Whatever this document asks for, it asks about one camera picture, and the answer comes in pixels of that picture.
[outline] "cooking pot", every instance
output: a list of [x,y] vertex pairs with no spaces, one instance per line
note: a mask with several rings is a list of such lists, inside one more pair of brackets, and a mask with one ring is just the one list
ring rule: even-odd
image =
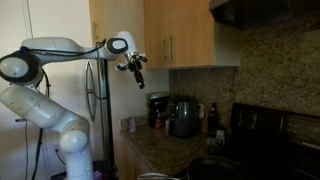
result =
[[147,173],[138,180],[252,180],[252,176],[239,163],[220,156],[201,156],[191,161],[187,177],[170,177],[159,173]]

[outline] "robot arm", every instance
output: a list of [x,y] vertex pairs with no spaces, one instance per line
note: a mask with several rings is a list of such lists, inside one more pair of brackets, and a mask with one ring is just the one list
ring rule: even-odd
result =
[[93,180],[90,125],[36,89],[43,78],[42,66],[78,59],[115,60],[122,54],[126,63],[116,68],[134,72],[143,88],[140,61],[147,60],[138,54],[129,32],[120,32],[95,48],[81,47],[67,38],[27,39],[19,51],[0,59],[0,76],[13,84],[0,94],[0,101],[23,119],[60,133],[68,180]]

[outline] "kitchen counter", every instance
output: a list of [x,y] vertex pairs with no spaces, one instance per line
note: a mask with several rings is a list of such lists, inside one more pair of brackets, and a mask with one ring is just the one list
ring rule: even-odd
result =
[[152,172],[174,175],[188,167],[192,159],[210,153],[206,134],[202,132],[187,139],[168,136],[164,127],[149,127],[147,116],[136,117],[134,133],[127,130],[127,119],[122,120],[121,125],[121,135]]

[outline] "black stove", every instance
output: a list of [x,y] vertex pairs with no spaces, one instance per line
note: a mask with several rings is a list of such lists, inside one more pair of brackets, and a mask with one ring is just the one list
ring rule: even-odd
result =
[[320,117],[234,103],[230,128],[212,155],[240,163],[256,180],[320,180]]

